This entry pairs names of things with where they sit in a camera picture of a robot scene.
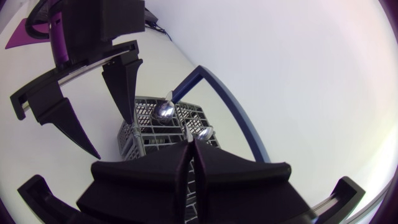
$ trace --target white wall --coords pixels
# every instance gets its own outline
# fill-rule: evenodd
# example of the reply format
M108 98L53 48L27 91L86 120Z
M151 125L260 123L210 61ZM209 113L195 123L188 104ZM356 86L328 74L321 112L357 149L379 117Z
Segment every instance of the white wall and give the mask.
M7 0L0 11L0 33L22 5L29 0Z
M273 162L315 205L347 175L368 203L397 165L398 51L376 0L147 0L194 65L226 84Z

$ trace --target gray plastic crate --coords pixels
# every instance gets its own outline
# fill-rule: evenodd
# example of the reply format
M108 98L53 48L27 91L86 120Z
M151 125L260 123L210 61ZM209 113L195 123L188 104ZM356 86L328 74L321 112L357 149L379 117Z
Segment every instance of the gray plastic crate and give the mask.
M134 123L123 121L118 133L120 155L124 160L137 159L161 150L169 145L185 139L185 124L192 134L198 134L210 126L202 108L197 105L179 102L175 104L172 120L167 124L160 124L150 116L157 103L164 99L136 96ZM207 141L214 147L220 147L215 132ZM187 207L185 223L195 222L197 218L195 173L192 160L188 172Z

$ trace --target blue frame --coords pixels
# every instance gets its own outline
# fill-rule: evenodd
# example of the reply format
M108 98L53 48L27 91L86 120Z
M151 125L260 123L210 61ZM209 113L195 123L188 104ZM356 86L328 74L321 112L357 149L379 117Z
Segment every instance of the blue frame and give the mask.
M173 91L173 103L178 103L196 84L205 79L217 92L238 122L257 162L271 162L260 136L246 112L227 87L207 68L199 65Z

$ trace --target black cable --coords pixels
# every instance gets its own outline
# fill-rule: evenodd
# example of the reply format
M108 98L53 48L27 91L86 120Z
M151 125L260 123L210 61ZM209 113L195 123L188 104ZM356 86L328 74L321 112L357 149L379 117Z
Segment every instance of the black cable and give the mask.
M162 34L166 34L167 37L169 37L169 39L170 39L171 41L173 41L172 38L169 36L169 34L166 32L166 30L163 29L163 28L161 28L160 26L158 26L155 22L147 22L147 25L148 25L148 26L145 26L146 28L150 28L150 29L155 30L155 31L157 31L157 32L160 32L160 33L162 33Z

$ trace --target silver utensil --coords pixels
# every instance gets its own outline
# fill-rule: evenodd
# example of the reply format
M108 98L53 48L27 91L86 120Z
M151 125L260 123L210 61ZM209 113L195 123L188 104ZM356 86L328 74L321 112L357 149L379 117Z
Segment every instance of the silver utensil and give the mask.
M156 119L161 123L168 123L171 121L174 115L175 105L172 102L173 91L170 91L165 100L155 106L152 111L152 118Z
M213 127L210 126L198 134L197 140L207 141L211 138L212 135L213 135Z

